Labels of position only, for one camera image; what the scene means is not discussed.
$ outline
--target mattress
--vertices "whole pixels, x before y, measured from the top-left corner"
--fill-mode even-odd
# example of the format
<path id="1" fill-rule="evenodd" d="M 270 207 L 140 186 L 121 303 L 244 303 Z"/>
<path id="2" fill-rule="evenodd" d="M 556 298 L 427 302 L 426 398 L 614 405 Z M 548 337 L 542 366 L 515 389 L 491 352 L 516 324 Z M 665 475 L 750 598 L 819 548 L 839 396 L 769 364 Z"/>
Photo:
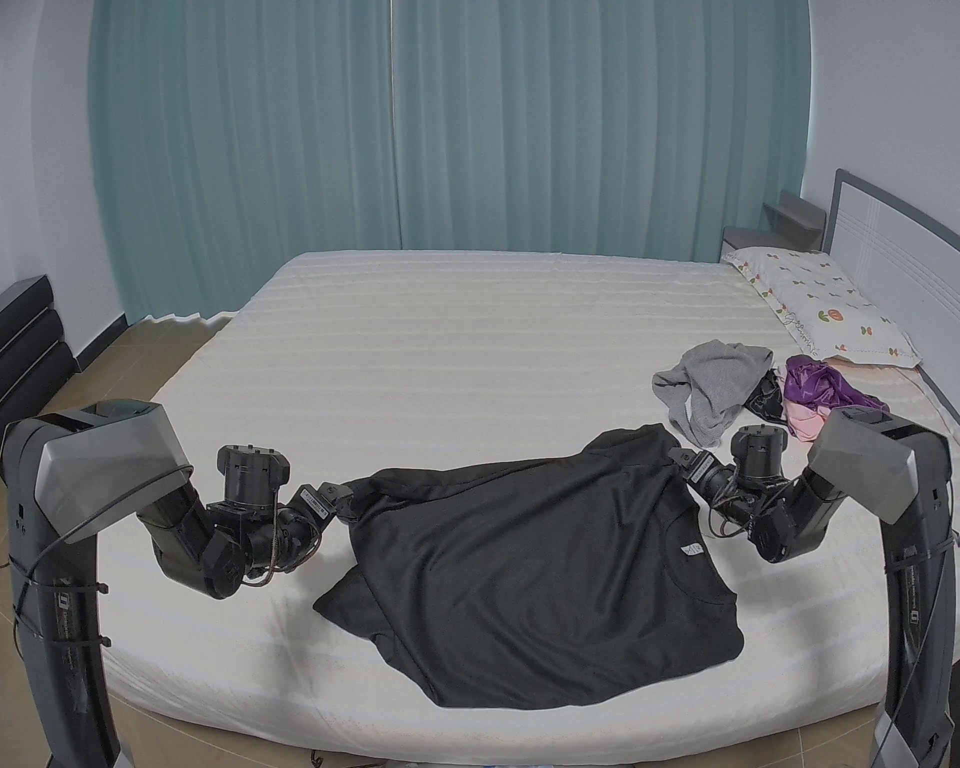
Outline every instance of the mattress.
<path id="1" fill-rule="evenodd" d="M 307 253 L 155 400 L 196 466 L 202 499 L 223 497 L 215 456 L 230 443 L 287 456 L 285 499 L 301 483 L 384 467 L 567 455 L 604 430 L 665 421 L 653 373 L 712 338 L 766 346 L 776 363 L 798 351 L 726 264 Z M 842 370 L 894 412 L 948 431 L 916 374 Z M 730 460 L 733 430 L 757 421 L 741 414 L 718 450 L 722 460 Z M 951 446 L 955 463 L 955 439 Z M 806 450 L 790 441 L 788 476 L 802 469 Z M 168 581 L 130 517 L 100 539 L 108 683 L 144 708 L 287 744 L 480 764 L 661 759 L 879 700 L 887 613 L 873 516 L 848 500 L 819 549 L 783 564 L 764 562 L 743 538 L 707 536 L 738 595 L 739 658 L 590 707 L 464 710 L 438 708 L 371 643 L 311 610 L 355 562 L 339 521 L 295 573 L 217 602 Z"/>

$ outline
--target teal curtain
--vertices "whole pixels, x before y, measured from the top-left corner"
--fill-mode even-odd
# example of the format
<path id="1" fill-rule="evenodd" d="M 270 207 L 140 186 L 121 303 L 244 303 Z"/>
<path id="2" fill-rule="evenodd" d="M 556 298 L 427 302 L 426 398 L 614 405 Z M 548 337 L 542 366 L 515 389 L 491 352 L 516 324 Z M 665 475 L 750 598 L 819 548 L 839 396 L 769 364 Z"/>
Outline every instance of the teal curtain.
<path id="1" fill-rule="evenodd" d="M 388 0 L 99 0 L 91 149 L 128 320 L 399 248 L 390 98 Z"/>
<path id="2" fill-rule="evenodd" d="M 800 193 L 806 0 L 395 0 L 405 248 L 716 261 Z"/>
<path id="3" fill-rule="evenodd" d="M 306 251 L 715 261 L 804 169 L 806 0 L 97 0 L 90 46 L 131 321 Z"/>

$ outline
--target floral pillow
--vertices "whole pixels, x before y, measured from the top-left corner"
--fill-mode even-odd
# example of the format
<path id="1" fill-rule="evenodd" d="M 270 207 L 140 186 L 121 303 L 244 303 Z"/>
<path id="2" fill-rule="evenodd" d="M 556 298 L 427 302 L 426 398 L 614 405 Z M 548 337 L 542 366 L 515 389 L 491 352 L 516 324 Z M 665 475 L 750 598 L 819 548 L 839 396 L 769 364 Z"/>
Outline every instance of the floral pillow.
<path id="1" fill-rule="evenodd" d="M 724 255 L 810 357 L 914 368 L 920 355 L 826 253 L 744 248 Z"/>

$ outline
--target white wall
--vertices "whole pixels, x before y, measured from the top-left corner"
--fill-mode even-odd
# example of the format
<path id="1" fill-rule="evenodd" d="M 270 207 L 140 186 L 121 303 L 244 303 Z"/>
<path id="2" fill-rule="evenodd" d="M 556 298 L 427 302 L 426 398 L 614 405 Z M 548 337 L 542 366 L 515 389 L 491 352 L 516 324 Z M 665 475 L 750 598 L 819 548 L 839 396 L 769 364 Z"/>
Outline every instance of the white wall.
<path id="1" fill-rule="evenodd" d="M 960 2 L 809 3 L 804 197 L 829 211 L 845 168 L 960 232 Z"/>
<path id="2" fill-rule="evenodd" d="M 0 2 L 0 290 L 48 275 L 74 354 L 123 314 L 90 162 L 93 3 Z"/>

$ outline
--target white bed sheet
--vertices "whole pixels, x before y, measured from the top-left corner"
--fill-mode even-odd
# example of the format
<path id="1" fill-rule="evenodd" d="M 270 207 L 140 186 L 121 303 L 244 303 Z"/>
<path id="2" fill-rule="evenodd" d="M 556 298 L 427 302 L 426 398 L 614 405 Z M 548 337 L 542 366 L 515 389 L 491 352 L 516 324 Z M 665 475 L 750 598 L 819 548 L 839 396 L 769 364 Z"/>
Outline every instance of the white bed sheet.
<path id="1" fill-rule="evenodd" d="M 282 451 L 289 493 L 390 466 L 565 455 L 603 430 L 665 421 L 651 376 L 712 338 L 769 347 L 776 363 L 798 351 L 726 264 L 308 253 L 156 400 L 204 500 L 222 497 L 214 459 L 227 443 Z M 895 412 L 946 431 L 916 374 L 843 372 Z M 744 412 L 724 443 L 756 421 Z M 787 475 L 800 471 L 805 451 L 791 440 Z M 719 453 L 729 460 L 725 447 Z M 846 502 L 824 544 L 785 564 L 765 563 L 742 538 L 708 546 L 738 595 L 746 637 L 738 659 L 586 708 L 458 710 L 436 707 L 371 643 L 311 610 L 354 563 L 339 521 L 294 574 L 216 602 L 165 579 L 130 517 L 101 535 L 108 682 L 142 707 L 288 744 L 481 764 L 697 753 L 880 698 L 887 621 L 875 518 Z"/>

